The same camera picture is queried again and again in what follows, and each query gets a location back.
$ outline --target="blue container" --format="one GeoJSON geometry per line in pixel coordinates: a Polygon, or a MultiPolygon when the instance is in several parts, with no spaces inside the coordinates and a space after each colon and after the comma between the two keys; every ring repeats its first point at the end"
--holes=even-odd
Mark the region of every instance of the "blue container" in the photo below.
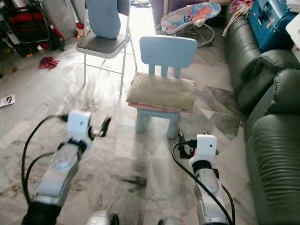
{"type": "Polygon", "coordinates": [[[287,10],[286,0],[256,0],[248,19],[259,49],[291,50],[293,41],[285,27],[296,15],[287,10]]]}

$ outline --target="black handle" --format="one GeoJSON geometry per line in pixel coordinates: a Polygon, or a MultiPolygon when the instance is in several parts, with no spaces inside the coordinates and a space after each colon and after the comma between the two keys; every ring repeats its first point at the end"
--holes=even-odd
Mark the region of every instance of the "black handle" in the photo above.
{"type": "Polygon", "coordinates": [[[33,202],[28,207],[22,225],[55,225],[61,207],[41,202],[33,202]]]}

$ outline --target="green leather sofa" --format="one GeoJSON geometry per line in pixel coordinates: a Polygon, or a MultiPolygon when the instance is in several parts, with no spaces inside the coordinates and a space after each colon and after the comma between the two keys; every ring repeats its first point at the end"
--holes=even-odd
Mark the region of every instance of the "green leather sofa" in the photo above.
{"type": "Polygon", "coordinates": [[[243,16],[225,51],[237,104],[249,115],[244,137],[257,221],[300,225],[300,64],[289,51],[261,53],[243,16]]]}
{"type": "MultiPolygon", "coordinates": [[[[225,24],[231,18],[230,6],[225,14],[225,24]]],[[[291,51],[261,53],[244,16],[230,26],[225,37],[225,54],[237,104],[246,115],[252,112],[278,72],[285,68],[300,69],[300,63],[291,51]]]]}

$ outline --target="baby bouncer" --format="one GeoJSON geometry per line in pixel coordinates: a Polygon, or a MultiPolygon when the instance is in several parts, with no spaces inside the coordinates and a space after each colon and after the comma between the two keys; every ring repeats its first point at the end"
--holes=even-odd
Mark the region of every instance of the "baby bouncer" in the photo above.
{"type": "Polygon", "coordinates": [[[215,38],[214,30],[205,22],[217,16],[221,11],[221,6],[217,3],[204,2],[184,8],[178,9],[161,19],[161,28],[164,32],[174,36],[194,36],[200,37],[201,40],[195,38],[198,47],[210,45],[215,38]],[[207,40],[200,32],[200,27],[207,28],[210,32],[210,38],[207,40]]]}

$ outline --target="marble floor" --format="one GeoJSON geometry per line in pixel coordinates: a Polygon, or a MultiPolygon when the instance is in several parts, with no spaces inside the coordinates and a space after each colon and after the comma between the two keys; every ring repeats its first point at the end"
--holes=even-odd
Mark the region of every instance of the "marble floor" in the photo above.
{"type": "MultiPolygon", "coordinates": [[[[139,71],[147,65],[139,57],[139,37],[154,33],[141,19],[152,20],[151,9],[133,8],[131,31],[138,56],[139,71]]],[[[245,159],[243,123],[230,86],[224,56],[222,29],[216,28],[212,46],[199,48],[193,63],[181,76],[196,81],[195,111],[182,114],[180,129],[187,138],[209,132],[218,139],[215,167],[222,183],[234,198],[237,225],[256,225],[251,184],[245,159]]],[[[88,83],[82,90],[83,55],[71,40],[65,52],[40,52],[32,58],[8,59],[18,70],[0,81],[0,97],[16,94],[14,105],[0,112],[0,221],[19,225],[27,205],[20,182],[21,155],[27,137],[49,114],[71,109],[92,112],[92,124],[112,116],[107,137],[98,138],[85,153],[75,176],[59,225],[83,225],[99,209],[117,212],[122,225],[156,225],[167,216],[179,217],[186,225],[196,225],[194,183],[173,162],[170,154],[175,141],[166,138],[167,121],[152,118],[144,134],[135,133],[136,110],[127,106],[126,92],[134,76],[134,61],[127,57],[124,89],[119,97],[120,76],[93,67],[87,68],[88,83]],[[57,68],[39,70],[44,56],[60,60],[57,68]]],[[[121,68],[121,55],[113,60],[88,56],[88,63],[110,69],[121,68]]],[[[55,150],[66,137],[65,124],[45,123],[32,139],[27,162],[41,153],[55,150]]],[[[33,167],[29,190],[36,185],[49,164],[43,158],[33,167]]],[[[229,200],[224,195],[226,208],[229,200]]]]}

